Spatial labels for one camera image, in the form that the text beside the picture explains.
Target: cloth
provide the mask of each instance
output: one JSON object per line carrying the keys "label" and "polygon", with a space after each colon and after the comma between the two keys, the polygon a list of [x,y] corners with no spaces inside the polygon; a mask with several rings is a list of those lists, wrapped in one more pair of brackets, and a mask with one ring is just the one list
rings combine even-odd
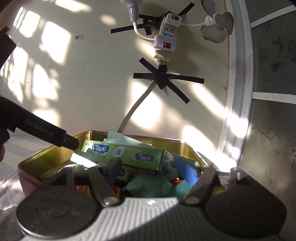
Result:
{"label": "cloth", "polygon": [[0,163],[0,237],[1,241],[17,241],[23,234],[16,220],[16,209],[24,199],[17,175],[17,165],[50,146],[50,143],[21,130],[10,133],[5,145],[5,157]]}

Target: toothpaste box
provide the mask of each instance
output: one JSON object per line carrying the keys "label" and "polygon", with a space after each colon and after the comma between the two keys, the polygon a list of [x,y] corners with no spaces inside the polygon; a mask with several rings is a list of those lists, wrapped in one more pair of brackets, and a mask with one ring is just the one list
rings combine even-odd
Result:
{"label": "toothpaste box", "polygon": [[106,144],[85,140],[82,151],[87,152],[88,149],[110,161],[121,158],[122,164],[135,169],[163,171],[169,174],[173,166],[173,156],[161,148]]}
{"label": "toothpaste box", "polygon": [[[88,149],[86,153],[79,150],[76,150],[73,152],[71,160],[74,162],[76,161],[77,163],[78,163],[77,158],[73,158],[73,155],[75,154],[85,158],[84,160],[80,159],[79,163],[84,164],[85,166],[88,166],[88,167],[94,167],[94,166],[103,167],[110,162],[110,160],[107,160],[106,158],[97,155],[97,152],[94,152]],[[132,176],[132,168],[126,165],[122,165],[122,169],[117,179],[125,182],[129,182],[131,181],[131,176]]]}

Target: black electrical tape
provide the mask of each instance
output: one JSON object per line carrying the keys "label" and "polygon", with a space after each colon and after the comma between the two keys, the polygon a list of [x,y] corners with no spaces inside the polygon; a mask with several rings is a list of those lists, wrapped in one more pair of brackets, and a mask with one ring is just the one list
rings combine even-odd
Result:
{"label": "black electrical tape", "polygon": [[[157,69],[160,73],[165,74],[168,71],[168,68],[166,64],[159,65]],[[164,87],[166,87],[166,84],[163,81],[156,81],[158,87],[162,90]]]}
{"label": "black electrical tape", "polygon": [[144,14],[139,14],[139,18],[142,18],[142,19],[148,19],[148,20],[157,20],[158,17],[153,17],[153,16],[149,16],[149,15],[144,15]]}
{"label": "black electrical tape", "polygon": [[156,69],[152,64],[150,64],[146,59],[141,58],[139,62],[144,65],[149,71],[151,71],[155,76],[156,83],[161,83],[164,86],[168,86],[173,92],[176,93],[186,104],[190,101],[188,97],[180,90],[177,86],[175,86],[171,81],[169,81],[164,73],[161,73],[158,69]]}
{"label": "black electrical tape", "polygon": [[159,19],[159,20],[157,20],[155,22],[154,27],[155,27],[156,30],[160,29],[160,26],[161,26],[162,21],[163,21],[163,18],[161,18],[161,19]]}
{"label": "black electrical tape", "polygon": [[205,79],[203,79],[203,78],[186,76],[186,75],[165,74],[165,76],[171,80],[184,80],[184,81],[190,81],[190,82],[200,83],[200,84],[204,84],[204,82],[205,82]]}
{"label": "black electrical tape", "polygon": [[189,3],[188,6],[185,7],[178,15],[188,13],[194,6],[195,6],[195,4],[193,2]]}
{"label": "black electrical tape", "polygon": [[179,96],[186,104],[190,101],[188,97],[177,87],[175,86],[171,81],[167,81],[167,86],[176,93],[177,96]]}
{"label": "black electrical tape", "polygon": [[[138,29],[144,28],[144,27],[145,27],[145,25],[143,23],[138,24]],[[111,33],[114,34],[114,33],[124,32],[124,31],[128,31],[128,30],[133,30],[133,25],[111,29]]]}
{"label": "black electrical tape", "polygon": [[152,79],[154,79],[154,74],[152,74],[152,73],[134,73],[133,78],[134,79],[152,80]]}
{"label": "black electrical tape", "polygon": [[147,35],[147,36],[151,35],[152,32],[151,32],[151,29],[150,29],[150,26],[149,26],[149,20],[148,20],[148,19],[143,19],[143,24],[146,25],[146,26],[144,27],[145,32],[146,32],[146,35]]}
{"label": "black electrical tape", "polygon": [[67,135],[65,130],[42,120],[4,97],[0,97],[0,114],[2,128],[13,132],[19,128],[44,141],[71,150],[76,150],[79,147],[78,139]]}

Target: toy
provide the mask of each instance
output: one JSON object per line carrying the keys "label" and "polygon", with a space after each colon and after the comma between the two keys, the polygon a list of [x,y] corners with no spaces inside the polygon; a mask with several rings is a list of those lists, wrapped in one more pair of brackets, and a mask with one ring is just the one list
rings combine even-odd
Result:
{"label": "toy", "polygon": [[173,184],[170,182],[175,180],[178,176],[178,171],[175,167],[172,168],[170,174],[163,172],[139,173],[129,184],[127,190],[133,194],[134,197],[141,198],[160,198],[167,196]]}
{"label": "toy", "polygon": [[172,187],[167,197],[177,197],[179,199],[183,199],[191,190],[191,186],[183,180],[179,182],[175,187]]}

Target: power strip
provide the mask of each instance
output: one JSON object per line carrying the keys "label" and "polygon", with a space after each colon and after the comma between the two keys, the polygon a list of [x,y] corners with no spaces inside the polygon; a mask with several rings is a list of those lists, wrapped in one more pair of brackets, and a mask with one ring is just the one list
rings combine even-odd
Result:
{"label": "power strip", "polygon": [[165,64],[172,59],[172,53],[177,50],[177,30],[182,22],[182,17],[168,13],[163,19],[159,34],[155,36],[154,48],[159,64]]}

